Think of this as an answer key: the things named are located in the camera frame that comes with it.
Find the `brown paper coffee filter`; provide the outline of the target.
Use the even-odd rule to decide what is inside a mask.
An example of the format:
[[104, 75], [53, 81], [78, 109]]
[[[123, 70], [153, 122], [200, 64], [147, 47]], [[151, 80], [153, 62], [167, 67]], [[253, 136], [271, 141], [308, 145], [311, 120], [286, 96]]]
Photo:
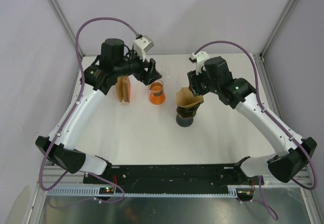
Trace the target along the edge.
[[175, 103], [178, 107], [190, 109], [203, 102], [203, 96], [194, 96], [189, 87], [183, 87], [176, 93]]

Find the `clear glass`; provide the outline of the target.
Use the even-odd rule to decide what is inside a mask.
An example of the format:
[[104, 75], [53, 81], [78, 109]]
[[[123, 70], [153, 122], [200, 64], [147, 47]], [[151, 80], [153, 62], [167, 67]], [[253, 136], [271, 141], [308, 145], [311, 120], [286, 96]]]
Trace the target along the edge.
[[169, 79], [170, 77], [170, 71], [169, 68], [166, 66], [158, 66], [157, 67], [158, 72], [162, 75], [162, 78], [164, 80]]

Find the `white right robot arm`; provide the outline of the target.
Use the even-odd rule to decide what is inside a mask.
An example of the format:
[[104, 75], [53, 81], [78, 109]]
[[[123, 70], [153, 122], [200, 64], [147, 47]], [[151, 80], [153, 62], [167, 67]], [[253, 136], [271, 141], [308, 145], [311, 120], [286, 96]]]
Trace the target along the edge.
[[273, 175], [287, 183], [308, 164], [317, 143], [295, 133], [257, 99], [256, 89], [244, 78], [234, 79], [222, 57], [207, 53], [192, 54], [196, 69], [188, 72], [189, 89], [194, 96], [217, 94], [219, 100], [248, 119], [271, 144], [275, 153], [262, 157], [245, 157], [234, 170], [234, 180], [246, 184], [256, 175]]

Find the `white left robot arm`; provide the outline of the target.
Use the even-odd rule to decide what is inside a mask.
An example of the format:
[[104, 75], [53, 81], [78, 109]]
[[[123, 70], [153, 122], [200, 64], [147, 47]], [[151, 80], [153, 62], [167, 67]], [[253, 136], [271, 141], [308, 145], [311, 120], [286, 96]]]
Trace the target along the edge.
[[155, 60], [146, 59], [146, 53], [153, 45], [146, 35], [136, 38], [127, 53], [121, 39], [109, 38], [102, 44], [101, 54], [84, 70], [80, 91], [57, 126], [47, 137], [39, 136], [35, 142], [47, 160], [69, 173], [94, 173], [95, 179], [103, 184], [111, 180], [112, 171], [107, 168], [108, 161], [77, 150], [78, 138], [89, 117], [118, 78], [132, 75], [144, 85], [161, 79]]

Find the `green glass coffee dripper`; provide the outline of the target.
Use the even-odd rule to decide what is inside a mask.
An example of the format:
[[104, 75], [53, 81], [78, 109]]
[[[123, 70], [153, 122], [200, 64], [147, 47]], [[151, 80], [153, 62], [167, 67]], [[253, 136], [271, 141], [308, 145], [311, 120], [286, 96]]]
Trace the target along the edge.
[[199, 108], [199, 106], [203, 103], [204, 101], [198, 102], [196, 104], [194, 104], [192, 107], [190, 108], [184, 108], [184, 107], [180, 107], [178, 106], [176, 111], [177, 113], [183, 117], [183, 118], [190, 118], [190, 117], [194, 117], [196, 115], [196, 112]]

